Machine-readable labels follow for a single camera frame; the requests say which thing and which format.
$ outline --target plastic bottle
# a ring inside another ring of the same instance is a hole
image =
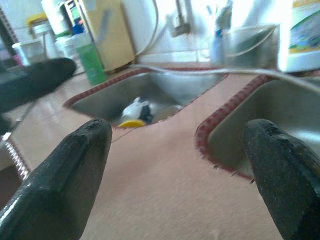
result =
[[[93,44],[89,34],[86,32],[76,34],[72,37],[72,40],[89,82],[92,85],[105,82],[107,76],[98,56],[96,46]]]
[[[287,0],[280,25],[278,68],[300,72],[320,68],[320,0]]]

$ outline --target white wire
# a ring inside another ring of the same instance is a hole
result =
[[[251,68],[220,68],[220,69],[213,69],[213,70],[204,70],[204,71],[175,71],[169,70],[162,67],[157,66],[150,66],[145,64],[132,64],[130,65],[131,68],[146,68],[156,72],[162,73],[171,73],[176,75],[211,75],[211,74],[258,74],[258,75],[267,75],[269,77],[280,79],[292,83],[294,85],[300,86],[304,89],[313,91],[317,94],[320,94],[320,87],[314,85],[306,80],[303,80],[299,77],[291,76],[285,73],[281,73],[274,70],[268,69],[251,69]]]
[[[156,38],[156,34],[157,34],[158,26],[159,26],[159,8],[158,8],[157,0],[152,0],[152,2],[153,2],[153,6],[154,6],[154,11],[155,11],[155,26],[154,26],[152,35],[150,37],[150,41],[142,50],[138,51],[135,54],[136,56],[139,56],[139,55],[143,54],[144,52],[146,52],[154,44],[154,41]]]

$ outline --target kitchen sink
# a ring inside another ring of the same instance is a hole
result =
[[[223,75],[175,75],[143,72],[93,88],[70,99],[65,106],[113,126],[121,123],[123,110],[135,98],[149,101],[152,123],[166,119],[216,85]]]
[[[308,79],[320,86],[320,80]],[[196,144],[215,168],[254,179],[242,132],[253,119],[274,122],[320,155],[320,95],[291,83],[260,76],[213,113],[198,128]]]

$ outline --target faucet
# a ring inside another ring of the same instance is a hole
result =
[[[175,0],[175,5],[176,5],[177,12],[178,12],[179,26],[176,26],[173,29],[172,36],[174,38],[179,35],[182,35],[182,34],[189,34],[191,32],[190,23],[185,22],[185,19],[184,19],[183,13],[182,13],[180,0]]]

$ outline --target countertop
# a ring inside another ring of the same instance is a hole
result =
[[[281,240],[257,186],[213,169],[194,143],[199,124],[254,77],[231,74],[165,121],[113,129],[81,239]],[[84,74],[74,77],[41,98],[15,131],[12,139],[31,170],[91,119],[63,107],[90,88]]]

